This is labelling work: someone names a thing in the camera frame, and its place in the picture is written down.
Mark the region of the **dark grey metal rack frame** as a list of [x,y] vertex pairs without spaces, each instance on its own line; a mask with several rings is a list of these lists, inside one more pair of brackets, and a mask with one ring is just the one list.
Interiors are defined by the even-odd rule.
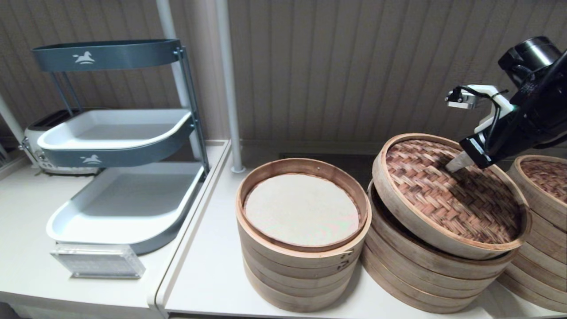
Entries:
[[190,93],[190,101],[192,103],[192,109],[188,109],[189,111],[191,111],[192,115],[193,115],[193,128],[197,129],[197,136],[198,139],[200,141],[200,150],[202,151],[202,160],[199,160],[201,163],[201,166],[204,168],[205,173],[208,173],[210,171],[210,162],[207,158],[207,154],[206,154],[206,147],[205,147],[205,142],[204,142],[204,134],[203,134],[203,130],[202,130],[202,124],[201,124],[201,120],[200,120],[200,115],[198,112],[198,107],[197,107],[197,103],[196,103],[196,99],[194,97],[194,88],[193,88],[193,79],[192,76],[190,74],[190,65],[188,63],[188,57],[187,57],[187,50],[186,47],[184,47],[182,45],[181,49],[178,49],[177,51],[178,55],[179,55],[179,60],[182,60],[182,64],[183,64],[183,72],[184,72],[184,78],[185,78],[185,82],[186,82],[186,89],[188,91],[188,93]]

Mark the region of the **white retro toaster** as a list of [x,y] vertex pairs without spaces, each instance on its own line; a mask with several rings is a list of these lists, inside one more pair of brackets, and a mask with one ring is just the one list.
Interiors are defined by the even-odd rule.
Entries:
[[99,173],[100,169],[98,168],[89,169],[86,167],[55,166],[49,161],[37,143],[37,140],[43,133],[73,117],[76,117],[79,113],[80,111],[77,108],[72,109],[72,114],[69,113],[67,109],[61,109],[50,113],[45,117],[41,117],[24,130],[24,139],[22,140],[20,147],[43,172],[51,175],[97,175]]

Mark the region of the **white round steamer liner cloth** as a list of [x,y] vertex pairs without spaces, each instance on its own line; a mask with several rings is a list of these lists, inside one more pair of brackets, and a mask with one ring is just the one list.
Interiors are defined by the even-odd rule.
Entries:
[[315,252],[341,245],[360,228],[358,208],[348,193],[306,174],[263,180],[247,194],[244,214],[267,238]]

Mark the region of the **black recessed cooktop panel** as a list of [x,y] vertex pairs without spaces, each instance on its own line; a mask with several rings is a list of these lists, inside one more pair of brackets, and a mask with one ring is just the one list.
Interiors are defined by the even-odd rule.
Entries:
[[371,168],[375,157],[375,154],[334,153],[280,153],[279,155],[279,159],[310,158],[334,165],[352,176],[365,190],[372,178]]

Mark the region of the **clear acrylic warning sign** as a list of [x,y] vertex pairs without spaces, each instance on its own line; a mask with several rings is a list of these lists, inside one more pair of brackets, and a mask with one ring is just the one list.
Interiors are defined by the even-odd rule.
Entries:
[[137,280],[146,272],[128,245],[57,244],[50,255],[71,277]]

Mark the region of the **woven bamboo steamer lid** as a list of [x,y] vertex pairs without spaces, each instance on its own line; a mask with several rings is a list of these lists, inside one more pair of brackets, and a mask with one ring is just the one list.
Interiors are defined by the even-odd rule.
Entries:
[[409,232],[454,256],[486,260],[520,248],[532,230],[526,198],[496,166],[449,172],[461,151],[441,136],[391,137],[372,167],[381,202]]
[[507,171],[533,212],[567,233],[567,159],[517,157]]

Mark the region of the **middle bamboo steamer stack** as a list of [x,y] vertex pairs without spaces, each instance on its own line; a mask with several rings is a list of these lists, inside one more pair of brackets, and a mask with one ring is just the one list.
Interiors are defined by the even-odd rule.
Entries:
[[411,262],[437,274],[462,280],[485,280],[500,276],[519,255],[519,250],[514,249],[494,258],[474,260],[443,252],[403,226],[385,206],[373,182],[367,186],[367,196],[374,208],[366,240],[375,246],[379,246],[377,240],[382,240],[395,253],[406,258],[407,264]]

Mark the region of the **dark grey white-lined rack tray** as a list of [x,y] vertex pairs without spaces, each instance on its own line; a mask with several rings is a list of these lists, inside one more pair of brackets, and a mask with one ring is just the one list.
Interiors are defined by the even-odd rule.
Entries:
[[126,70],[179,60],[178,39],[60,43],[32,49],[41,71]]
[[178,235],[203,176],[197,162],[106,169],[52,214],[47,234],[59,244],[154,252]]
[[187,109],[98,109],[49,129],[37,143],[56,166],[141,166],[175,154],[193,123]]

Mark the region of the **white metal support pole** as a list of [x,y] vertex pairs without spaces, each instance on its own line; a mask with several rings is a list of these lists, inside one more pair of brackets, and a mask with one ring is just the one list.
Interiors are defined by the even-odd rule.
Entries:
[[[158,9],[159,20],[163,29],[163,33],[166,39],[177,39],[174,20],[172,17],[172,11],[170,6],[170,0],[156,0],[156,6]],[[186,89],[186,82],[183,72],[182,60],[172,63],[172,73],[174,76],[174,81],[176,89],[178,92],[178,97],[182,108],[192,109],[192,102],[190,101],[190,93]],[[194,128],[193,132],[190,134],[190,145],[196,160],[202,160],[202,151],[200,150],[200,141],[197,136],[197,129]]]
[[245,172],[241,157],[241,139],[237,114],[236,87],[233,67],[233,52],[231,34],[229,30],[228,0],[215,0],[218,19],[219,45],[221,49],[221,62],[225,83],[225,98],[229,121],[229,135],[232,145],[233,167],[232,172],[237,174]]
[[[12,111],[10,111],[8,104],[2,97],[1,93],[0,93],[0,116],[2,117],[2,119],[4,120],[4,122],[6,123],[6,125],[8,126],[14,137],[16,138],[18,149],[20,151],[26,151],[27,138],[24,134],[24,131],[20,126],[20,124],[18,123],[18,121],[16,120],[16,117],[14,116]],[[12,158],[10,154],[8,153],[8,151],[6,151],[6,149],[0,142],[0,169],[8,165],[11,161]]]

